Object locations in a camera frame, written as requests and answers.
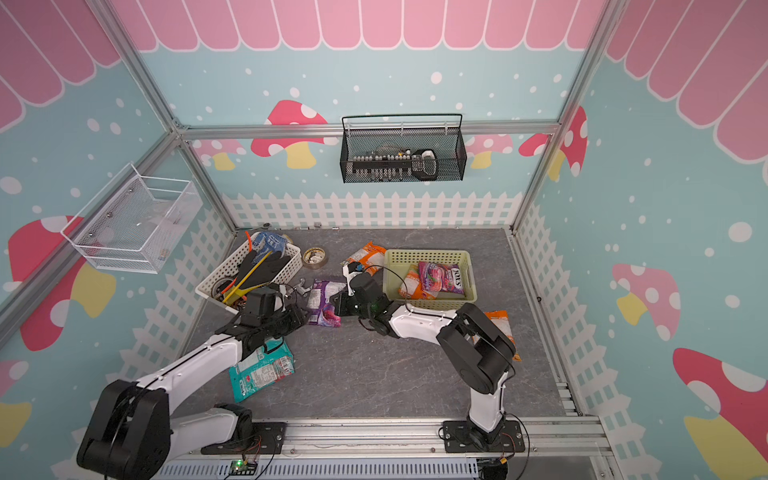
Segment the light green perforated basket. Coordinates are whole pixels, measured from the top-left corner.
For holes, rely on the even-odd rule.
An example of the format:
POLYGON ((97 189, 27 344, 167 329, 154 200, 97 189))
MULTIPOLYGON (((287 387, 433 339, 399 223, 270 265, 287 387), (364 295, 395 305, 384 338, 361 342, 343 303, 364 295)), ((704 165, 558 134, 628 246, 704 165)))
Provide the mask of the light green perforated basket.
POLYGON ((398 290, 412 265, 419 261, 438 264, 456 264, 461 272, 464 294, 438 293, 435 299, 408 299, 416 307, 433 310, 451 310, 461 307, 465 302, 475 303, 478 298, 470 254, 465 250, 429 250, 429 249, 390 249, 385 255, 387 270, 383 273, 383 290, 391 300, 404 300, 398 290))

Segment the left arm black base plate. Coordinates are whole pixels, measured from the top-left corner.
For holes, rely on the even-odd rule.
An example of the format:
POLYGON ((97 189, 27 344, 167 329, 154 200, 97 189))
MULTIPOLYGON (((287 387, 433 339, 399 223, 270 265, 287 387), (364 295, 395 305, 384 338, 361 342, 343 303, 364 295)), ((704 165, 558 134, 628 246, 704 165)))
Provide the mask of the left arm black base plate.
POLYGON ((233 437, 201 449, 202 455, 277 455, 286 438, 286 422, 251 422, 238 426, 233 437))

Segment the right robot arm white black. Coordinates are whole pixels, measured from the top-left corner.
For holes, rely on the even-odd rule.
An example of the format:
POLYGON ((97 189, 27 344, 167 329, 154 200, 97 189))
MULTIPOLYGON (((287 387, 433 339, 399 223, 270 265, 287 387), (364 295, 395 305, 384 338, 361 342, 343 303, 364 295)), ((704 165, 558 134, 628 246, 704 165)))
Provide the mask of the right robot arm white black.
POLYGON ((383 335, 417 339, 440 346, 459 377, 470 388, 467 419, 446 422, 443 439, 488 451, 505 437, 504 384, 513 376, 515 344, 476 305, 456 310, 420 308, 390 299, 377 279, 359 273, 331 297, 341 317, 356 316, 383 335))

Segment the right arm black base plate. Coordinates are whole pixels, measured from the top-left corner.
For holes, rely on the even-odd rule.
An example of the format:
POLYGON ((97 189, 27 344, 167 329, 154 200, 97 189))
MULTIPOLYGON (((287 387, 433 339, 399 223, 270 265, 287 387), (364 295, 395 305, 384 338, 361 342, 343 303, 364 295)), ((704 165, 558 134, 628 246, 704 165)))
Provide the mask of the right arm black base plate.
POLYGON ((502 420, 486 432, 469 420, 444 421, 438 437, 447 453, 517 454, 526 450, 525 435, 518 421, 502 420))

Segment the large purple Fox's candy bag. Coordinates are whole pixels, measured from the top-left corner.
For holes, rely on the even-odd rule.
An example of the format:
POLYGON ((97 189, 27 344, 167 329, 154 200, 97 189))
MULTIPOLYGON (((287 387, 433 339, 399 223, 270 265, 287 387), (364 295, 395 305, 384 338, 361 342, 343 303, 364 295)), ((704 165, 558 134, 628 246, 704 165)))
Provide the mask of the large purple Fox's candy bag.
POLYGON ((465 295, 463 273, 458 264, 420 262, 418 274, 425 297, 436 298, 442 293, 465 295))

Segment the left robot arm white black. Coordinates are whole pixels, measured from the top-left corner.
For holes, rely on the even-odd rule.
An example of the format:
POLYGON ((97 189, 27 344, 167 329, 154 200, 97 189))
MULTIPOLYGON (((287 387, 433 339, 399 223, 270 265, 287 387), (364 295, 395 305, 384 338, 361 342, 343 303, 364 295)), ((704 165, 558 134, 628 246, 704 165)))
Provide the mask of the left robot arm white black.
POLYGON ((136 381, 102 391, 76 455, 79 467, 113 479, 150 479, 169 461, 209 446, 244 453, 263 442, 249 409, 218 404, 174 418, 174 411, 218 374, 268 340, 306 325, 308 312, 274 287, 248 295, 226 325, 190 353, 136 381))

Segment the small purple berries candy bag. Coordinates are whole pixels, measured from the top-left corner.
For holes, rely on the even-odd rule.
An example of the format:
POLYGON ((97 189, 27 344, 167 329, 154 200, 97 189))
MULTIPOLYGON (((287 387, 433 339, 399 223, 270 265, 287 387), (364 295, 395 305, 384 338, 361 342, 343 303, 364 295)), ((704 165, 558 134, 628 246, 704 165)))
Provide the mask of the small purple berries candy bag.
POLYGON ((332 302, 332 298, 346 290, 345 282, 315 279, 307 297, 308 324, 340 328, 342 326, 342 318, 338 314, 337 307, 332 302))

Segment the teal candy bag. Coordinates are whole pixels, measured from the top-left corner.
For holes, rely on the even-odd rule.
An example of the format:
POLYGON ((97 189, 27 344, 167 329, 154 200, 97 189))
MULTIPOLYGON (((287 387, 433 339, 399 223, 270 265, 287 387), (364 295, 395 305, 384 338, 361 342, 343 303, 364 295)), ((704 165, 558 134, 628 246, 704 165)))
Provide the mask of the teal candy bag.
POLYGON ((285 341, 269 340, 229 369, 234 400, 242 402, 294 373, 294 357, 285 341))

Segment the orange Fox's candy bag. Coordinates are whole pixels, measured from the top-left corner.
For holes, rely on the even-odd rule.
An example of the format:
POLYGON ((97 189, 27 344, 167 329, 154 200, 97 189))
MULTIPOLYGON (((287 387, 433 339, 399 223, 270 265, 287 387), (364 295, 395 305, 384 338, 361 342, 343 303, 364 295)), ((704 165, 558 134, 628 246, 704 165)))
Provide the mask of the orange Fox's candy bag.
POLYGON ((420 300, 423 296, 418 265, 412 264, 398 290, 400 296, 407 300, 420 300))

